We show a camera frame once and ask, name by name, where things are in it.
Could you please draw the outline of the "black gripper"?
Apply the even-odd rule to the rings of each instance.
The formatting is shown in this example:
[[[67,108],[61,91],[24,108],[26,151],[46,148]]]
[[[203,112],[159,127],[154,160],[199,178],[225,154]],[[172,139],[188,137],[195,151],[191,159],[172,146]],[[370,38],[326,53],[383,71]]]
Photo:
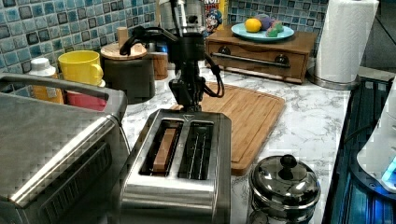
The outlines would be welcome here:
[[[200,102],[203,100],[205,79],[200,76],[197,61],[177,63],[175,77],[169,81],[169,88],[182,111],[201,111]]]

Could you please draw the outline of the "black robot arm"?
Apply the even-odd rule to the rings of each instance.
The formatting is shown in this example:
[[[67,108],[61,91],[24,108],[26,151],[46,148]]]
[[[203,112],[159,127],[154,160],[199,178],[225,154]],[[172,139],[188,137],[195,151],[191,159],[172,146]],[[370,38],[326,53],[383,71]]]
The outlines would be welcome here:
[[[176,77],[169,82],[184,111],[200,111],[205,79],[198,62],[205,58],[203,0],[159,0],[161,27],[172,37],[166,40],[168,59]]]

